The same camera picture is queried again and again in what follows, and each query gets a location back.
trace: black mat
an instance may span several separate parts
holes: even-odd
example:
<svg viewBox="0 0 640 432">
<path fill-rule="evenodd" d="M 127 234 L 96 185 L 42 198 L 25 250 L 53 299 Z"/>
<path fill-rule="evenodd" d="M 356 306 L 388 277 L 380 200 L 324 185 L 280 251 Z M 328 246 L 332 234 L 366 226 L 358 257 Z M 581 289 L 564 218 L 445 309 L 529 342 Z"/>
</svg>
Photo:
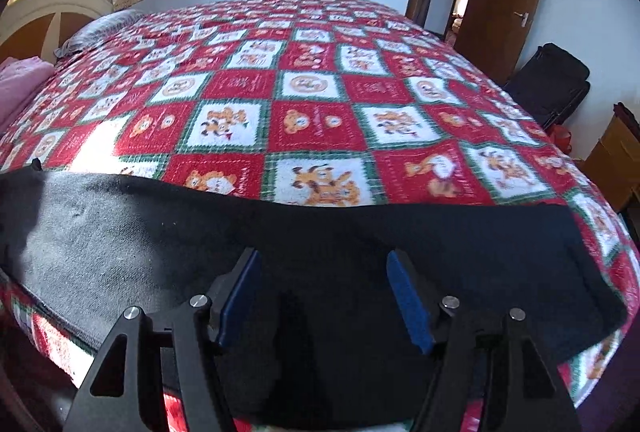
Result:
<svg viewBox="0 0 640 432">
<path fill-rule="evenodd" d="M 564 206 L 304 208 L 23 169 L 0 176 L 0 223 L 2 270 L 94 348 L 125 307 L 176 306 L 259 249 L 262 286 L 220 374 L 235 416 L 287 428 L 418 411 L 431 364 L 388 287 L 392 247 L 463 303 L 522 307 L 558 362 L 626 318 Z"/>
</svg>

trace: metal screw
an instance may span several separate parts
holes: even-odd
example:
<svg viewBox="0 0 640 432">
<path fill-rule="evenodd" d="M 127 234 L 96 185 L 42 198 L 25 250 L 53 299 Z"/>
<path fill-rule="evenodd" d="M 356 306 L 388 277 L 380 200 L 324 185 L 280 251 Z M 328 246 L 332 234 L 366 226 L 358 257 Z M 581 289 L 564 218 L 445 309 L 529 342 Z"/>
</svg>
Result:
<svg viewBox="0 0 640 432">
<path fill-rule="evenodd" d="M 509 316 L 516 320 L 516 322 L 522 322 L 527 317 L 527 314 L 519 307 L 514 307 L 509 311 Z"/>
<path fill-rule="evenodd" d="M 442 299 L 442 305 L 447 309 L 458 309 L 460 307 L 460 300 L 454 296 L 448 295 Z"/>
<path fill-rule="evenodd" d="M 191 307 L 203 307 L 208 301 L 209 299 L 206 295 L 196 295 L 194 297 L 191 297 L 189 303 L 191 304 Z"/>
<path fill-rule="evenodd" d="M 134 318 L 138 318 L 139 314 L 140 314 L 140 309 L 135 306 L 127 307 L 123 313 L 124 317 L 127 320 L 133 320 Z"/>
</svg>

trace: pink fabric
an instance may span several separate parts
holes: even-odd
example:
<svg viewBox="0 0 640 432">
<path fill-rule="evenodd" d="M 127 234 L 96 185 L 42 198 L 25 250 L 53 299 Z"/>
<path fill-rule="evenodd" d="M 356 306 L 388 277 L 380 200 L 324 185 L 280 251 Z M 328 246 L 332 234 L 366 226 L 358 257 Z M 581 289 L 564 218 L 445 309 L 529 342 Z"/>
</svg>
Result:
<svg viewBox="0 0 640 432">
<path fill-rule="evenodd" d="M 7 58 L 0 64 L 0 134 L 42 89 L 54 67 L 37 56 L 28 60 Z"/>
</svg>

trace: headboard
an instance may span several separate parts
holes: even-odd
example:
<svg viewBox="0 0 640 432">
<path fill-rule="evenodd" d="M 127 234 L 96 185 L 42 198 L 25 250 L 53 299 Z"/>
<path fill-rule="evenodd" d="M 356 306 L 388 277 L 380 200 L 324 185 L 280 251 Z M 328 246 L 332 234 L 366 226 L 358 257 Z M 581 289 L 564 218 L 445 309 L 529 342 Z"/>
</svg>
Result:
<svg viewBox="0 0 640 432">
<path fill-rule="evenodd" d="M 39 56 L 56 63 L 54 50 L 111 12 L 108 0 L 17 0 L 0 15 L 0 62 Z"/>
</svg>

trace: red checkered blanket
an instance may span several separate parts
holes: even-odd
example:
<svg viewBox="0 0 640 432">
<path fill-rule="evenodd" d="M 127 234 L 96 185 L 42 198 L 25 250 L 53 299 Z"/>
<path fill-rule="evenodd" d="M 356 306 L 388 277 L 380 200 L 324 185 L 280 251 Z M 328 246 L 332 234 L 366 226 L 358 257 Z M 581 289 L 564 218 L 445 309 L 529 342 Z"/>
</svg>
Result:
<svg viewBox="0 0 640 432">
<path fill-rule="evenodd" d="M 631 315 L 639 306 L 634 245 L 571 159 L 451 47 L 369 1 L 149 15 L 58 66 L 0 141 L 2 171 L 33 158 L 295 205 L 568 204 L 609 285 Z M 8 278 L 0 286 L 6 314 L 81 383 L 92 351 Z M 628 325 L 561 367 L 576 402 Z"/>
</svg>

